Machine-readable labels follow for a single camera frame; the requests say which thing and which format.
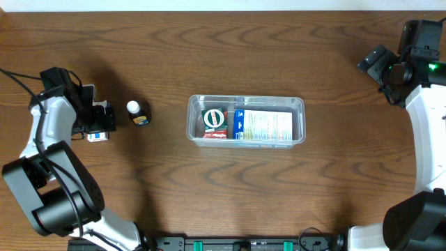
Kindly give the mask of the green box round logo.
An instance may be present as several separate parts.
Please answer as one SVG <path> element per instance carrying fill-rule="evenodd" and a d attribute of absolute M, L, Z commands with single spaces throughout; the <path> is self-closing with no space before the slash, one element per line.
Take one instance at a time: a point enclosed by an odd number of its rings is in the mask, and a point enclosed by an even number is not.
<path fill-rule="evenodd" d="M 201 112 L 205 132 L 227 129 L 227 112 L 223 107 Z"/>

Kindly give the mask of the red medicine sachet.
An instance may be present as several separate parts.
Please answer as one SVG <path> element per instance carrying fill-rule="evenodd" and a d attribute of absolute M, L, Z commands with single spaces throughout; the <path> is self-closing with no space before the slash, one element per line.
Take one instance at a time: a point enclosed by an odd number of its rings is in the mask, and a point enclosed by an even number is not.
<path fill-rule="evenodd" d="M 227 138 L 227 130 L 215 130 L 212 132 L 205 132 L 203 138 L 208 139 L 226 139 Z"/>

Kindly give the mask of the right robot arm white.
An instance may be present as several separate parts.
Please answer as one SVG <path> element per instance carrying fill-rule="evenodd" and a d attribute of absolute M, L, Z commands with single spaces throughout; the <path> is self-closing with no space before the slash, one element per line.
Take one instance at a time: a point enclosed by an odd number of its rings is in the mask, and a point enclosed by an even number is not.
<path fill-rule="evenodd" d="M 378 45 L 359 64 L 390 105 L 409 114 L 416 181 L 412 197 L 391 207 L 382 223 L 348 230 L 347 250 L 445 249 L 445 63 L 443 21 L 405 23 L 396 53 Z"/>

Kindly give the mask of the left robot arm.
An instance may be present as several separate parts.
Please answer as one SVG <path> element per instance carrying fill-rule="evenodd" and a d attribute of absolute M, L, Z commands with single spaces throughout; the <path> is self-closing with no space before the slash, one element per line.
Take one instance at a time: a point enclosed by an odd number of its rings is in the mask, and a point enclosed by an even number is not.
<path fill-rule="evenodd" d="M 29 140 L 1 175 L 34 230 L 83 238 L 105 250 L 155 250 L 138 226 L 106 209 L 99 185 L 71 149 L 72 136 L 116 129 L 114 110 L 94 103 L 94 85 L 71 70 L 40 73 L 44 91 L 32 94 Z"/>

